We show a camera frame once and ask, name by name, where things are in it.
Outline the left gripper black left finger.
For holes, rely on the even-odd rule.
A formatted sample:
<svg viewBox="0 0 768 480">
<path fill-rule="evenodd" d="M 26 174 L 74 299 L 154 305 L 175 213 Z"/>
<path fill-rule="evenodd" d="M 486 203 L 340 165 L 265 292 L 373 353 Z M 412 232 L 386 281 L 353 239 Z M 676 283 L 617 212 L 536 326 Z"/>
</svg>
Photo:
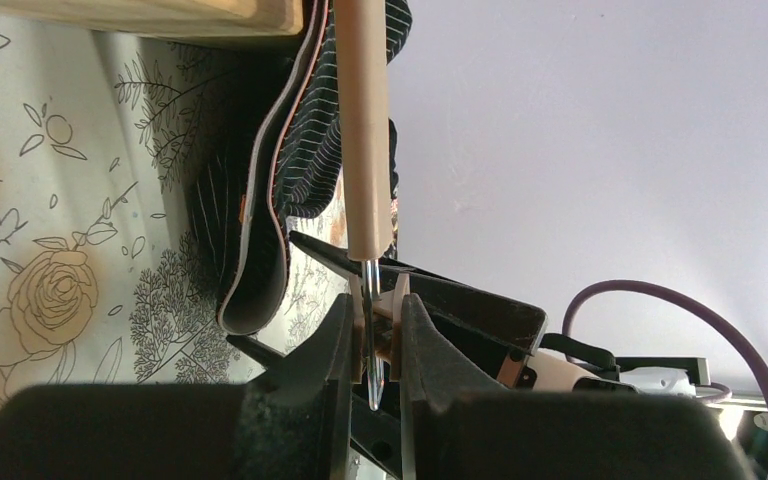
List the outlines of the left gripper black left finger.
<svg viewBox="0 0 768 480">
<path fill-rule="evenodd" d="M 352 300 L 243 384 L 65 384 L 0 410 L 0 479 L 341 479 Z"/>
</svg>

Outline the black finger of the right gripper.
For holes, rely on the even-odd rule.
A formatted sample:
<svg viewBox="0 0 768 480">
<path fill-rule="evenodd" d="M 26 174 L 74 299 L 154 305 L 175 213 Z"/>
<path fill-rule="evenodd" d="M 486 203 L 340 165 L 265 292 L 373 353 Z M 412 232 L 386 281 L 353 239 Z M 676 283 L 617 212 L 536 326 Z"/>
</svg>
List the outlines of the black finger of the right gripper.
<svg viewBox="0 0 768 480">
<path fill-rule="evenodd" d="M 226 341 L 265 370 L 278 365 L 285 355 L 250 335 L 227 335 Z"/>
<path fill-rule="evenodd" d="M 406 274 L 434 326 L 482 370 L 499 370 L 512 351 L 527 356 L 539 348 L 547 325 L 543 309 L 399 260 L 382 257 L 379 266 L 381 289 L 394 289 Z"/>
</svg>

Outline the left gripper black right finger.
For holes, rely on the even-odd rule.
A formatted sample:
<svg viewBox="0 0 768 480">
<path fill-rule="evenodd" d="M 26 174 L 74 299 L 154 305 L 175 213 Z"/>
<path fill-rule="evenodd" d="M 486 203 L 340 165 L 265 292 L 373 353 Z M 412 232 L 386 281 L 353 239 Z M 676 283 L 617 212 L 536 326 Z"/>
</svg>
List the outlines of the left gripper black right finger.
<svg viewBox="0 0 768 480">
<path fill-rule="evenodd" d="M 402 306 L 407 479 L 749 479 L 702 404 L 635 393 L 510 389 L 457 350 L 421 299 Z"/>
</svg>

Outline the black underwear orange trim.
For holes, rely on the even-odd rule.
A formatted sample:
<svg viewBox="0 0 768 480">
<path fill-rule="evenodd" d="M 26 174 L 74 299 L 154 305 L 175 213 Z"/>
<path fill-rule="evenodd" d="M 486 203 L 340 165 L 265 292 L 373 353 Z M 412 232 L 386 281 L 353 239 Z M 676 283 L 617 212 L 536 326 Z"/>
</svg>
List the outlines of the black underwear orange trim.
<svg viewBox="0 0 768 480">
<path fill-rule="evenodd" d="M 276 315 L 290 275 L 287 221 L 320 215 L 341 172 L 333 4 L 310 7 L 294 58 L 250 58 L 254 90 L 188 193 L 216 322 L 233 335 L 254 334 Z"/>
</svg>

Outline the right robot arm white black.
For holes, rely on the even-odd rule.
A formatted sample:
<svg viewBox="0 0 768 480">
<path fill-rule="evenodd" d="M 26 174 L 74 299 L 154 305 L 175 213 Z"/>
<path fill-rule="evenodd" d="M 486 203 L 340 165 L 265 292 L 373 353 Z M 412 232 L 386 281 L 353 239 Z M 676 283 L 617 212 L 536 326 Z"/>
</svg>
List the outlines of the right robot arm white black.
<svg viewBox="0 0 768 480">
<path fill-rule="evenodd" d="M 417 294 L 434 326 L 474 364 L 512 388 L 569 391 L 576 384 L 623 383 L 642 393 L 693 397 L 711 384 L 704 357 L 616 356 L 548 333 L 537 307 L 478 290 L 398 260 L 380 261 L 385 327 L 396 290 Z"/>
</svg>

